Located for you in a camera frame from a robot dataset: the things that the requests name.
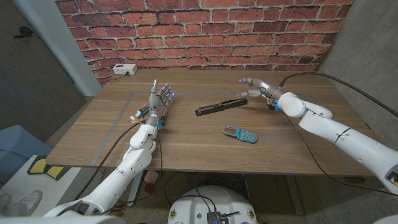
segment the black cable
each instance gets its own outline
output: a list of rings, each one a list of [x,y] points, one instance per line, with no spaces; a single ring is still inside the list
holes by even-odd
[[[189,175],[188,175],[186,172],[177,172],[177,173],[171,175],[171,176],[167,179],[167,181],[166,181],[166,183],[165,183],[165,185],[164,185],[164,196],[165,196],[165,198],[166,198],[167,203],[168,203],[170,206],[172,206],[172,204],[170,203],[169,198],[167,197],[167,190],[166,190],[166,188],[167,188],[167,183],[169,182],[169,180],[170,180],[172,177],[174,177],[174,176],[177,175],[177,174],[184,174],[184,175],[188,178],[188,182],[189,182],[190,187],[193,188],[191,179],[189,178]],[[199,193],[197,187],[195,187],[195,190],[197,191],[199,197],[202,197],[202,196],[200,195],[200,193]],[[207,202],[205,201],[204,198],[206,198],[206,197],[202,197],[202,200],[203,200],[203,201],[205,202],[205,204],[207,205],[207,208],[209,209],[209,212],[211,212],[210,206],[207,204]]]
[[[398,113],[397,113],[396,111],[394,111],[394,110],[391,109],[390,107],[386,106],[385,104],[381,103],[380,101],[378,101],[377,99],[373,98],[372,96],[370,96],[369,94],[365,93],[364,91],[360,90],[359,88],[356,88],[355,86],[353,86],[353,85],[351,85],[351,84],[349,84],[349,83],[346,83],[346,82],[344,82],[343,80],[340,80],[340,79],[338,79],[338,78],[335,78],[335,77],[333,77],[333,76],[331,76],[331,75],[327,75],[327,74],[322,73],[322,72],[300,72],[300,73],[295,73],[295,74],[288,75],[286,78],[284,78],[284,79],[281,81],[281,83],[279,84],[279,87],[282,87],[282,86],[285,84],[285,82],[286,82],[286,80],[287,80],[288,78],[292,78],[292,77],[297,76],[297,75],[320,75],[320,76],[323,76],[323,77],[330,78],[331,80],[334,80],[334,81],[339,82],[339,83],[341,83],[341,84],[343,84],[343,85],[345,85],[345,86],[348,86],[348,87],[350,87],[351,89],[357,91],[358,93],[364,95],[366,98],[368,98],[368,99],[370,99],[371,101],[377,103],[379,106],[383,107],[383,108],[386,109],[388,112],[390,112],[390,113],[392,113],[393,115],[395,115],[396,117],[398,117]]]
[[[113,146],[111,147],[111,149],[109,150],[109,152],[106,154],[106,156],[104,157],[104,159],[101,161],[101,163],[99,164],[99,166],[97,167],[97,169],[95,170],[94,174],[91,176],[91,178],[88,180],[87,184],[83,187],[83,189],[79,192],[79,194],[75,197],[74,200],[78,200],[79,197],[82,195],[82,193],[87,189],[87,187],[89,186],[89,184],[91,183],[91,181],[93,181],[95,175],[98,173],[98,171],[100,170],[100,168],[102,167],[102,165],[104,164],[105,160],[108,158],[108,156],[111,154],[112,150],[114,149],[114,147],[117,145],[117,143],[120,141],[120,139],[126,134],[128,133],[132,128],[134,128],[135,126],[137,126],[140,123],[136,123],[133,124],[130,128],[128,128],[127,130],[125,130],[125,132],[123,132],[122,135],[120,135],[118,137],[118,140],[116,140],[113,144]]]
[[[126,72],[126,74],[124,74],[124,75],[123,75],[123,76],[121,76],[121,77],[114,78],[114,79],[109,79],[109,80],[108,80],[108,82],[112,82],[112,81],[119,80],[119,79],[121,79],[121,78],[123,78],[123,77],[126,77],[126,76],[128,76],[128,75],[129,75],[129,72]]]
[[[158,139],[159,147],[160,147],[160,172],[159,172],[159,176],[157,177],[156,189],[155,189],[154,193],[152,193],[150,196],[146,196],[146,197],[143,197],[143,198],[131,200],[131,201],[126,202],[126,204],[133,203],[133,202],[138,202],[138,201],[141,201],[141,200],[150,198],[150,197],[152,197],[152,196],[154,196],[154,195],[156,194],[157,189],[159,188],[159,185],[160,185],[160,177],[162,176],[162,169],[163,169],[162,143],[160,143],[160,134],[159,134],[159,133],[160,133],[160,131],[157,132],[157,139]],[[108,210],[106,210],[106,211],[104,211],[103,213],[101,213],[101,215],[104,215],[104,214],[108,213],[109,211],[111,211],[111,210],[113,210],[113,209],[115,209],[115,208],[121,208],[121,207],[123,207],[123,206],[124,206],[124,205],[113,206],[112,208],[109,208]]]
[[[331,177],[329,174],[327,174],[327,173],[322,169],[322,167],[319,165],[318,161],[315,159],[315,156],[313,155],[313,153],[312,153],[312,151],[311,151],[311,149],[310,149],[310,146],[308,146],[307,142],[304,140],[304,138],[301,136],[301,134],[299,133],[299,131],[298,131],[298,130],[296,129],[296,127],[293,125],[293,123],[292,123],[292,121],[289,119],[289,117],[288,117],[286,114],[284,114],[284,113],[282,113],[282,114],[285,115],[285,117],[287,118],[287,120],[289,121],[289,123],[292,125],[292,127],[294,128],[294,130],[296,131],[296,133],[298,134],[298,136],[300,136],[301,140],[304,142],[305,146],[306,146],[307,149],[310,151],[310,154],[311,154],[311,156],[312,156],[312,159],[315,161],[315,163],[317,164],[317,166],[319,167],[319,169],[320,169],[327,177],[329,177],[331,180],[333,180],[333,181],[335,181],[335,182],[337,182],[337,183],[339,183],[339,184],[343,184],[343,185],[345,185],[345,186],[356,187],[356,188],[365,189],[365,190],[377,191],[377,192],[380,192],[380,193],[385,193],[385,194],[389,194],[389,195],[393,195],[393,196],[398,197],[397,194],[394,194],[394,193],[391,193],[391,192],[386,192],[386,191],[383,191],[383,190],[371,189],[371,188],[367,188],[367,187],[361,187],[361,186],[357,186],[357,185],[347,184],[347,183],[340,182],[340,181],[338,181],[338,180],[332,178],[332,177]]]

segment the white power strip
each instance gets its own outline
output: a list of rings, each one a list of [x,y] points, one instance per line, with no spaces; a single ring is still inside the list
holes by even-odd
[[[127,72],[129,75],[133,75],[137,70],[138,68],[136,64],[116,64],[113,67],[113,71],[117,75],[125,75]]]

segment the wooden table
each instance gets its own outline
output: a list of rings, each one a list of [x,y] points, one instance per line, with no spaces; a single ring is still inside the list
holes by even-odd
[[[156,78],[159,87],[169,82],[176,92],[166,125],[160,131],[163,170],[323,175],[286,117],[268,110],[263,97],[248,98],[248,104],[238,108],[195,115],[199,107],[232,100],[237,93],[253,89],[238,82],[241,78],[260,78],[277,86],[291,73],[139,70],[120,81],[108,82],[50,153],[47,162],[53,166],[97,166],[113,142],[132,125],[129,117],[147,102]],[[294,77],[286,82],[284,90],[328,108],[336,121],[376,138],[327,78]],[[341,176],[372,175],[328,141],[301,129],[299,120],[292,121],[326,172]],[[255,132],[257,142],[250,144],[225,135],[222,127],[226,124]],[[137,130],[120,140],[105,167],[116,167],[121,162],[130,137]],[[147,169],[160,169],[159,144]]]

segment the white robotic arm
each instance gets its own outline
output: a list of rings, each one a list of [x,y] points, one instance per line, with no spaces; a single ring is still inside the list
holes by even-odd
[[[44,217],[76,215],[99,215],[112,208],[121,194],[127,189],[131,180],[144,170],[152,160],[152,152],[156,148],[159,118],[166,113],[174,93],[169,84],[165,84],[157,93],[157,80],[149,96],[149,115],[146,123],[130,139],[130,147],[123,155],[118,167],[105,178],[92,193],[73,202],[59,205]]]
[[[333,121],[333,114],[326,108],[303,101],[291,92],[285,92],[257,78],[244,78],[241,83],[250,83],[260,90],[250,90],[241,96],[264,96],[277,102],[277,106],[292,118],[301,118],[299,125],[338,146],[354,160],[370,170],[390,192],[398,194],[398,152],[387,146]]]

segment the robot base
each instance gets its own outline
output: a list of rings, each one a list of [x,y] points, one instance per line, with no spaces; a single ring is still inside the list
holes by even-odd
[[[202,199],[200,197],[184,197],[178,199],[172,205],[169,213],[168,224],[257,224],[253,206],[235,191],[215,185],[198,187],[198,191],[201,196],[208,197],[215,203],[217,212],[214,211],[213,203],[208,199]],[[187,195],[198,196],[198,193],[195,189],[192,189],[183,194],[182,197]],[[208,213],[208,207],[203,200],[206,200],[211,213]],[[239,213],[227,216],[226,218],[222,217],[224,214],[234,212]]]

